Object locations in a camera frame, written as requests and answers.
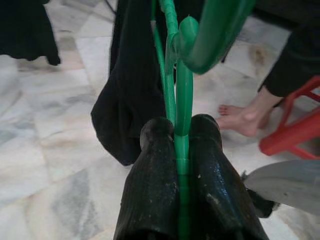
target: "human foot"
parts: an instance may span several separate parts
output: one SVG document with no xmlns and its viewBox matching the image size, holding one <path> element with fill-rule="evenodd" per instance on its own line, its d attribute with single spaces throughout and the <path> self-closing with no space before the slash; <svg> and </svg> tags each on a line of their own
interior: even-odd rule
<svg viewBox="0 0 320 240">
<path fill-rule="evenodd" d="M 239 114 L 244 107 L 233 106 L 233 105 L 220 105 L 218 112 L 221 116 L 236 115 Z"/>
<path fill-rule="evenodd" d="M 230 116 L 230 115 L 235 116 L 235 115 L 239 115 L 241 112 L 243 112 L 244 109 L 245 109 L 244 107 L 240 107 L 240 106 L 220 105 L 218 108 L 218 112 L 221 116 Z M 259 129 L 263 129 L 268 125 L 271 112 L 272 112 L 272 110 L 268 111 L 263 116 L 263 118 L 259 121 L 259 123 L 258 123 Z"/>
<path fill-rule="evenodd" d="M 257 134 L 259 119 L 253 114 L 224 115 L 216 120 L 221 130 L 234 130 L 247 137 Z"/>
</svg>

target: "chair leg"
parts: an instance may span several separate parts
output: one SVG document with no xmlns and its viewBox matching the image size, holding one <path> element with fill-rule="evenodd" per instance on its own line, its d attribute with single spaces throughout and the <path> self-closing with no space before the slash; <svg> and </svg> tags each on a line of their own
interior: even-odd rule
<svg viewBox="0 0 320 240">
<path fill-rule="evenodd" d="M 259 147 L 262 153 L 271 156 L 289 151 L 293 146 L 320 135 L 320 107 L 303 119 L 284 126 L 261 140 Z"/>
</svg>

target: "black garment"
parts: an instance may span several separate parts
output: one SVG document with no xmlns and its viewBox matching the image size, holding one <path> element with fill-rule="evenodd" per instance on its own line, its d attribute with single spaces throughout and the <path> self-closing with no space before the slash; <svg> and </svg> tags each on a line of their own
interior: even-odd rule
<svg viewBox="0 0 320 240">
<path fill-rule="evenodd" d="M 265 86 L 271 94 L 284 98 L 318 74 L 320 74 L 320 24 L 313 19 L 292 32 L 261 87 Z"/>
<path fill-rule="evenodd" d="M 178 240 L 179 192 L 174 127 L 163 117 L 141 131 L 142 152 L 126 178 L 113 240 Z M 249 194 L 223 153 L 219 127 L 205 114 L 190 126 L 190 240 L 268 240 Z"/>
<path fill-rule="evenodd" d="M 49 64 L 60 64 L 52 27 L 43 6 L 48 1 L 1 1 L 0 55 L 29 61 L 46 56 Z"/>
<path fill-rule="evenodd" d="M 176 0 L 178 20 L 200 18 L 204 0 Z M 155 117 L 165 116 L 152 29 L 151 2 L 119 0 L 113 30 L 110 75 L 91 112 L 93 126 L 104 148 L 123 165 L 139 156 L 140 131 Z M 167 28 L 159 7 L 156 22 L 165 49 Z"/>
</svg>

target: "floor tile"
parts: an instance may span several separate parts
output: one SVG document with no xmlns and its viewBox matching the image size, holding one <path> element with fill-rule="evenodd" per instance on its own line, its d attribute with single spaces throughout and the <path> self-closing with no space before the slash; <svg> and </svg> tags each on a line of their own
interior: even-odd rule
<svg viewBox="0 0 320 240">
<path fill-rule="evenodd" d="M 23 202 L 0 208 L 0 239 L 34 240 L 27 226 Z"/>
<path fill-rule="evenodd" d="M 16 60 L 0 56 L 0 119 L 20 97 L 19 75 Z"/>
<path fill-rule="evenodd" d="M 25 212 L 34 239 L 88 240 L 114 229 L 127 174 L 109 157 L 29 197 Z"/>
<path fill-rule="evenodd" d="M 111 41 L 112 38 L 109 36 L 85 37 L 76 40 L 89 81 L 97 95 L 108 80 Z"/>
<path fill-rule="evenodd" d="M 89 17 L 89 13 L 63 5 L 60 0 L 51 0 L 44 7 L 55 33 L 76 34 Z"/>
<path fill-rule="evenodd" d="M 282 205 L 275 214 L 293 230 L 300 240 L 319 239 L 320 216 L 311 215 L 286 205 Z"/>
<path fill-rule="evenodd" d="M 117 0 L 108 0 L 108 2 L 110 3 L 112 9 L 114 11 L 117 11 L 118 1 Z M 99 17 L 105 18 L 105 19 L 107 19 L 107 20 L 109 20 L 111 22 L 114 22 L 114 20 L 116 18 L 116 15 L 111 11 L 111 9 L 103 1 L 98 3 L 94 7 L 93 13 L 98 15 Z"/>
<path fill-rule="evenodd" d="M 107 229 L 99 234 L 97 234 L 96 236 L 94 236 L 93 238 L 91 238 L 90 240 L 111 240 L 114 237 L 114 233 L 115 230 L 113 228 Z"/>
<path fill-rule="evenodd" d="M 211 70 L 210 78 L 220 81 L 224 86 L 224 101 L 218 104 L 231 104 L 240 107 L 248 105 L 257 95 L 261 80 L 250 77 L 226 66 L 218 64 Z"/>
<path fill-rule="evenodd" d="M 67 130 L 93 128 L 90 112 L 96 97 L 90 86 L 32 94 L 28 100 L 41 139 Z"/>
<path fill-rule="evenodd" d="M 278 54 L 265 44 L 236 40 L 227 54 L 224 65 L 262 81 L 277 58 Z"/>
<path fill-rule="evenodd" d="M 260 221 L 269 240 L 302 240 L 276 214 Z"/>
<path fill-rule="evenodd" d="M 54 181 L 75 174 L 109 156 L 98 142 L 93 127 L 65 130 L 40 141 Z"/>
<path fill-rule="evenodd" d="M 87 73 L 84 69 L 30 75 L 21 77 L 20 83 L 22 91 L 27 95 L 89 85 Z"/>
<path fill-rule="evenodd" d="M 32 116 L 0 123 L 0 159 L 0 207 L 50 184 Z"/>
<path fill-rule="evenodd" d="M 111 37 L 113 28 L 113 23 L 92 14 L 85 22 L 83 27 L 79 30 L 76 36 L 77 38 Z"/>
<path fill-rule="evenodd" d="M 18 116 L 31 114 L 32 109 L 26 97 L 20 93 L 12 105 L 0 115 L 0 122 L 5 122 Z"/>
<path fill-rule="evenodd" d="M 101 0 L 76 0 L 76 2 L 94 8 L 98 3 L 101 2 Z"/>
<path fill-rule="evenodd" d="M 237 39 L 251 44 L 264 44 L 277 54 L 285 46 L 290 31 L 277 25 L 265 22 L 257 17 L 249 16 Z"/>
<path fill-rule="evenodd" d="M 58 66 L 49 65 L 46 57 L 44 56 L 38 57 L 33 61 L 19 59 L 17 60 L 19 75 L 21 77 L 27 77 L 37 74 L 78 70 L 84 68 L 84 64 L 79 55 L 76 42 L 72 34 L 68 32 L 57 33 L 56 44 L 59 50 L 61 64 Z"/>
</svg>

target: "white marble tile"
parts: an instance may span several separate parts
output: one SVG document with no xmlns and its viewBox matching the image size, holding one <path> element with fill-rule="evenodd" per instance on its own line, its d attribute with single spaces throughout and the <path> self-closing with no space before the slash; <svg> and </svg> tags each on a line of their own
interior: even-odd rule
<svg viewBox="0 0 320 240">
<path fill-rule="evenodd" d="M 318 240 L 320 236 L 320 216 L 311 215 L 302 210 L 281 205 L 274 212 L 302 240 Z"/>
<path fill-rule="evenodd" d="M 51 0 L 44 7 L 55 33 L 76 34 L 89 17 L 89 13 L 63 5 L 61 0 Z"/>
<path fill-rule="evenodd" d="M 32 94 L 28 99 L 41 139 L 67 130 L 92 128 L 90 112 L 96 97 L 90 86 Z"/>
<path fill-rule="evenodd" d="M 88 240 L 114 231 L 127 174 L 109 157 L 29 197 L 25 212 L 34 239 Z"/>
<path fill-rule="evenodd" d="M 34 240 L 27 226 L 23 202 L 0 208 L 0 239 Z"/>
<path fill-rule="evenodd" d="M 21 88 L 27 94 L 48 93 L 88 86 L 84 69 L 36 74 L 20 78 Z"/>
<path fill-rule="evenodd" d="M 108 0 L 113 10 L 117 10 L 117 0 Z M 114 22 L 116 15 L 111 11 L 105 2 L 98 3 L 94 9 L 93 13 L 101 18 L 105 18 L 110 22 Z"/>
<path fill-rule="evenodd" d="M 251 78 L 263 80 L 277 58 L 278 54 L 265 44 L 236 40 L 224 65 Z"/>
<path fill-rule="evenodd" d="M 240 175 L 244 171 L 250 173 L 269 164 L 297 159 L 291 154 L 278 154 L 272 157 L 264 155 L 259 150 L 258 139 L 245 138 L 240 135 L 236 139 L 233 132 L 229 134 L 231 137 L 225 133 L 222 134 L 223 152 Z"/>
<path fill-rule="evenodd" d="M 90 240 L 112 240 L 115 234 L 115 229 L 113 227 L 99 233 Z"/>
<path fill-rule="evenodd" d="M 283 27 L 249 16 L 237 39 L 251 44 L 265 44 L 279 54 L 285 46 L 289 34 L 290 31 Z"/>
<path fill-rule="evenodd" d="M 20 93 L 16 101 L 14 101 L 12 105 L 3 112 L 2 115 L 0 115 L 0 122 L 5 122 L 18 116 L 30 114 L 31 112 L 32 109 L 26 97 Z"/>
<path fill-rule="evenodd" d="M 269 218 L 260 219 L 263 229 L 269 240 L 302 240 L 292 229 L 284 223 L 276 214 L 272 214 Z"/>
<path fill-rule="evenodd" d="M 0 123 L 0 159 L 0 207 L 50 184 L 30 115 Z"/>
<path fill-rule="evenodd" d="M 19 99 L 19 75 L 16 60 L 0 56 L 0 118 Z"/>
<path fill-rule="evenodd" d="M 56 132 L 41 139 L 51 178 L 56 181 L 109 156 L 93 127 Z"/>
<path fill-rule="evenodd" d="M 112 37 L 78 38 L 76 44 L 96 94 L 105 86 L 109 76 Z"/>
<path fill-rule="evenodd" d="M 84 68 L 84 64 L 79 55 L 75 39 L 70 33 L 57 33 L 56 44 L 59 50 L 61 64 L 58 66 L 52 66 L 48 64 L 47 59 L 44 56 L 38 57 L 33 61 L 19 59 L 17 60 L 19 75 L 21 77 L 27 77 L 36 74 L 78 70 Z"/>
<path fill-rule="evenodd" d="M 74 0 L 75 2 L 86 5 L 90 8 L 94 8 L 98 3 L 100 3 L 102 0 Z"/>
<path fill-rule="evenodd" d="M 193 114 L 218 118 L 220 104 L 244 107 L 256 96 L 259 85 L 259 80 L 218 64 L 194 78 Z"/>
<path fill-rule="evenodd" d="M 113 28 L 113 23 L 92 14 L 76 36 L 77 38 L 111 37 L 113 34 Z"/>
</svg>

